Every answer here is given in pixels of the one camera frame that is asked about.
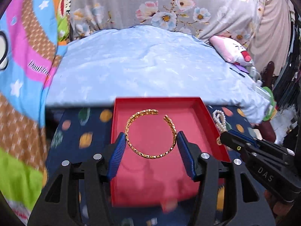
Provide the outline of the person's right hand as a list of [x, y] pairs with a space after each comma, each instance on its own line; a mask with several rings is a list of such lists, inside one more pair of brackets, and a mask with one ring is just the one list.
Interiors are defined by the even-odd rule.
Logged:
[[277, 201], [277, 198], [268, 190], [265, 190], [264, 197], [275, 215], [276, 225], [300, 225], [300, 195], [289, 204]]

